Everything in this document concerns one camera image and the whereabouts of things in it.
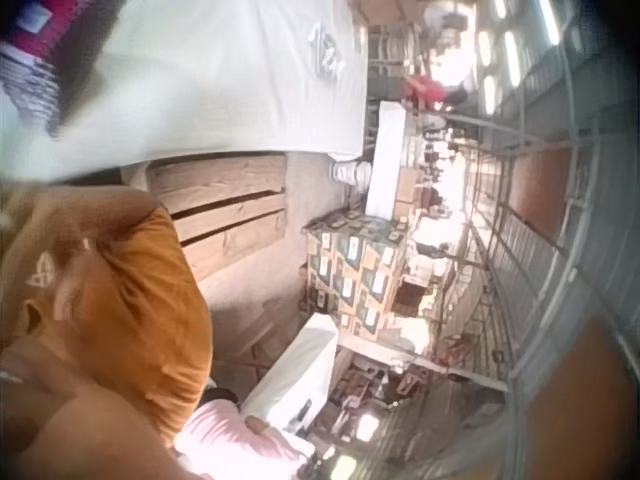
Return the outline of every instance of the stacked boxes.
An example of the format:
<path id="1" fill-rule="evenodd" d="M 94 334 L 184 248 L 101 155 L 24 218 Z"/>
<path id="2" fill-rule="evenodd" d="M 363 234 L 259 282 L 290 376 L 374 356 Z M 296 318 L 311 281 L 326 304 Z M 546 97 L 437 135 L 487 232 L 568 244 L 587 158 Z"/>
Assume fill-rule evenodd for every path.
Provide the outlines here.
<path id="1" fill-rule="evenodd" d="M 353 333 L 375 339 L 404 268 L 407 226 L 357 211 L 308 230 L 308 300 Z"/>

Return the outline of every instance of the pink shirt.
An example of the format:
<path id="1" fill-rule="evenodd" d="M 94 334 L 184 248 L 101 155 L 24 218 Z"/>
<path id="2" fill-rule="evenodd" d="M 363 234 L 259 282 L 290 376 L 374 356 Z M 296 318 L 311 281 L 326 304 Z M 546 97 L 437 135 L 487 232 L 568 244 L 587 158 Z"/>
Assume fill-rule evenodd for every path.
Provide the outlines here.
<path id="1" fill-rule="evenodd" d="M 261 435 L 249 430 L 227 400 L 196 410 L 176 437 L 175 448 L 189 458 L 195 473 L 215 480 L 290 480 L 305 462 L 275 428 Z"/>

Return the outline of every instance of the wooden plank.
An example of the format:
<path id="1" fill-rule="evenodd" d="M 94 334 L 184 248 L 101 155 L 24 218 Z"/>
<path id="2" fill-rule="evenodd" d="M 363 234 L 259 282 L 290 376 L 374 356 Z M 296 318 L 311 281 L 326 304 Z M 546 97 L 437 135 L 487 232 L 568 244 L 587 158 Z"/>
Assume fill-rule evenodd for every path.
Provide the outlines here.
<path id="1" fill-rule="evenodd" d="M 183 249 L 198 282 L 284 237 L 286 215 L 275 213 L 207 237 Z"/>
<path id="2" fill-rule="evenodd" d="M 178 232 L 178 239 L 184 242 L 198 235 L 224 228 L 227 225 L 283 210 L 286 206 L 286 201 L 287 197 L 284 193 L 277 193 L 268 197 L 247 200 L 190 215 L 175 220 L 173 224 Z"/>
<path id="3" fill-rule="evenodd" d="M 282 191 L 286 167 L 284 155 L 178 162 L 149 170 L 149 188 L 169 213 L 176 213 L 252 193 Z"/>

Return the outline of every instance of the concrete floor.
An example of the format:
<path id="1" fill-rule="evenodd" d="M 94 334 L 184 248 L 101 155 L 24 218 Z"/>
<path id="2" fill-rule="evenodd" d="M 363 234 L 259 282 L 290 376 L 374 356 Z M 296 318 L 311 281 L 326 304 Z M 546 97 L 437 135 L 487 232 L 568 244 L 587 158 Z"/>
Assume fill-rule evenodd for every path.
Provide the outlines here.
<path id="1" fill-rule="evenodd" d="M 306 262 L 306 237 L 301 229 L 347 202 L 347 188 L 329 177 L 332 160 L 324 154 L 290 153 L 287 165 L 285 238 L 213 275 L 202 283 L 214 325 L 214 369 L 222 386 L 243 398 L 256 383 L 252 368 L 215 363 L 234 355 L 238 336 L 257 321 L 290 317 L 291 335 L 298 326 L 297 303 L 304 288 L 299 268 Z M 269 305 L 277 301 L 277 307 Z"/>

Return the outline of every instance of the white bucket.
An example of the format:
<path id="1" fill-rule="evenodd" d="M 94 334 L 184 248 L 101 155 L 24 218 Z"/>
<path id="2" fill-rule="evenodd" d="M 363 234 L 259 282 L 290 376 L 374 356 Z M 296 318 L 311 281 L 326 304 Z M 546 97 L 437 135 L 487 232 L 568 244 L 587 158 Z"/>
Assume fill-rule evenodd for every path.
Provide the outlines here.
<path id="1" fill-rule="evenodd" d="M 335 162 L 331 167 L 331 178 L 338 182 L 355 186 L 360 193 L 364 193 L 369 189 L 371 173 L 371 164 L 361 160 Z"/>

